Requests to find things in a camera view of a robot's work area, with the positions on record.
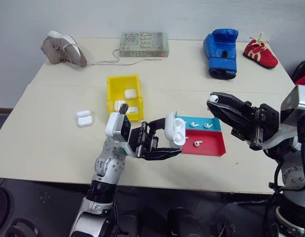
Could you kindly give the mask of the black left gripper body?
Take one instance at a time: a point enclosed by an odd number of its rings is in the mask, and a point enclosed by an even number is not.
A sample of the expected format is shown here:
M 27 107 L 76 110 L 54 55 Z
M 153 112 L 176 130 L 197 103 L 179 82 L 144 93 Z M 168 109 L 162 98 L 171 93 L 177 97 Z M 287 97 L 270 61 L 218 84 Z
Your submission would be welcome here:
M 142 122 L 141 127 L 131 130 L 128 144 L 137 158 L 157 158 L 159 138 L 155 136 L 157 121 Z

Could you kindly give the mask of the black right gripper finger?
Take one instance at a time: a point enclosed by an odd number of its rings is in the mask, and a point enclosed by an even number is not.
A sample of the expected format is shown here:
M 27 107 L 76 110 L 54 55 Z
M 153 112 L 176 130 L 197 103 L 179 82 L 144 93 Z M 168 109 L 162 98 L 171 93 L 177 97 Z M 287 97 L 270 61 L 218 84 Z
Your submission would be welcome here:
M 251 102 L 241 101 L 232 94 L 222 92 L 212 92 L 210 94 L 210 101 L 217 105 L 229 106 L 236 110 L 246 110 L 252 107 Z
M 244 126 L 241 114 L 229 105 L 207 101 L 207 107 L 216 118 L 229 126 L 237 129 Z

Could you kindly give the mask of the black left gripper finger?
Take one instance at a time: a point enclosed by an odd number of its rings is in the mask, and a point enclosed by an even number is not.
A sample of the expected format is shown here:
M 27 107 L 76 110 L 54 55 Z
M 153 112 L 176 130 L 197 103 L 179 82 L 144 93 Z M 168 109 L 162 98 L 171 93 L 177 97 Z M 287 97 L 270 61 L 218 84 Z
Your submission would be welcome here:
M 177 156 L 181 151 L 181 148 L 153 148 L 150 151 L 144 152 L 142 158 L 144 160 L 166 160 Z
M 165 121 L 166 121 L 166 118 L 160 118 L 160 119 L 157 119 L 157 120 L 154 120 L 154 121 L 151 121 L 149 123 L 149 128 L 150 130 L 152 130 L 153 132 L 159 130 L 159 129 L 165 129 Z

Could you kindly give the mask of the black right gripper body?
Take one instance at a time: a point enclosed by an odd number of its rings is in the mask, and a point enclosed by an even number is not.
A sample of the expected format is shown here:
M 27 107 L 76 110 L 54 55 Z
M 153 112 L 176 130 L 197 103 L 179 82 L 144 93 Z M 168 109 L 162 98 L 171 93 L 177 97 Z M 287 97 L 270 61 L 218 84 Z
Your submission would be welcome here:
M 263 142 L 278 131 L 279 113 L 269 105 L 253 107 L 249 101 L 234 100 L 231 107 L 235 112 L 231 134 L 247 141 L 250 149 L 261 150 Z

